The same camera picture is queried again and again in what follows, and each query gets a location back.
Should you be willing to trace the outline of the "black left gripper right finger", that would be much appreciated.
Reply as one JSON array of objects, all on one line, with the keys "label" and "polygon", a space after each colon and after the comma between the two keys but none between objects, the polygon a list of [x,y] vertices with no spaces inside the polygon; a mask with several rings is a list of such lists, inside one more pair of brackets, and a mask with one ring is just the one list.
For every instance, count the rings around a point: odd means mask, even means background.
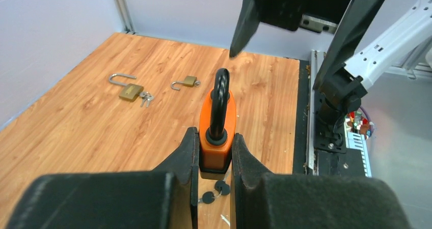
[{"label": "black left gripper right finger", "polygon": [[410,228],[393,190],[367,177],[275,174],[232,143],[231,228]]}]

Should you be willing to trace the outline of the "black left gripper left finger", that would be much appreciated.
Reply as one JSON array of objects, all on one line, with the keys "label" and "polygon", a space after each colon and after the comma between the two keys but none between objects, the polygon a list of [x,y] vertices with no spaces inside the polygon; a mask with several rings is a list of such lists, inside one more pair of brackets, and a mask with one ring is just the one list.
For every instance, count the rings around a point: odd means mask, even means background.
[{"label": "black left gripper left finger", "polygon": [[199,136],[187,129],[157,167],[38,177],[7,228],[197,228]]}]

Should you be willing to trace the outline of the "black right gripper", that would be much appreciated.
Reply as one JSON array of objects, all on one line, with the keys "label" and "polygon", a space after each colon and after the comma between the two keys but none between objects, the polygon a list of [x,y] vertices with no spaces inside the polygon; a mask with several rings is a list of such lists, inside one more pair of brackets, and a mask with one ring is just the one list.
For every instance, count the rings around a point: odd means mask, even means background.
[{"label": "black right gripper", "polygon": [[296,31],[304,25],[304,16],[333,24],[340,23],[316,75],[313,88],[317,90],[354,55],[355,49],[385,0],[350,1],[256,0],[255,3],[255,0],[242,0],[229,58],[237,57],[244,50],[256,33],[260,21],[289,31]]}]

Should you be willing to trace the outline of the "black-headed key bunch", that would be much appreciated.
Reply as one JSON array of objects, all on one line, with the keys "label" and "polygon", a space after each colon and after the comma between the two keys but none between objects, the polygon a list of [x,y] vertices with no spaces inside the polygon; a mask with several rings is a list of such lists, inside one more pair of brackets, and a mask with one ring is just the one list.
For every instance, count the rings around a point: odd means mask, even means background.
[{"label": "black-headed key bunch", "polygon": [[214,183],[213,190],[206,191],[198,199],[199,204],[211,204],[220,196],[227,196],[231,192],[231,187],[227,183],[229,174],[226,174],[221,180]]}]

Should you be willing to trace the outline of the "orange black Opel padlock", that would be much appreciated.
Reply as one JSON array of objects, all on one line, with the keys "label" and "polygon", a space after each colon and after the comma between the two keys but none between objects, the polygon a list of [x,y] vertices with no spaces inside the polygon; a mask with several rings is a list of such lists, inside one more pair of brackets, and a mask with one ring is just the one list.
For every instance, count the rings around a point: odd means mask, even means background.
[{"label": "orange black Opel padlock", "polygon": [[217,70],[213,88],[207,93],[200,112],[200,176],[221,180],[231,163],[236,129],[236,104],[230,91],[230,73]]}]

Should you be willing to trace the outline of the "large brass padlock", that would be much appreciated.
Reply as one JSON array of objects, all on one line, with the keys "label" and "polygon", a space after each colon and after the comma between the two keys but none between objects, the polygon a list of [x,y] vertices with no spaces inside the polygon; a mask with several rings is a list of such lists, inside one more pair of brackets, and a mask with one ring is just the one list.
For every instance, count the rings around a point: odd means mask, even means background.
[{"label": "large brass padlock", "polygon": [[114,78],[117,76],[129,78],[129,79],[136,79],[136,77],[133,75],[123,74],[123,73],[115,73],[109,76],[110,83],[123,87],[122,91],[119,94],[119,98],[129,102],[134,102],[140,96],[140,93],[144,91],[144,87],[138,84],[133,84],[133,83],[126,84],[123,82],[115,81]]}]

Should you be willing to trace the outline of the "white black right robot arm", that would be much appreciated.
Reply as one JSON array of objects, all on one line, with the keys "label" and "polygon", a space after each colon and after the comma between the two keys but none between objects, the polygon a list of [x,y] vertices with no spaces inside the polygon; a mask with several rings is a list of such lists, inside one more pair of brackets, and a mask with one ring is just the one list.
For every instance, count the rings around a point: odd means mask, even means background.
[{"label": "white black right robot arm", "polygon": [[236,57],[266,23],[288,31],[303,28],[331,33],[333,40],[315,76],[315,149],[345,153],[345,117],[399,57],[431,36],[431,0],[418,0],[397,21],[361,50],[357,50],[385,0],[242,0],[230,45]]}]

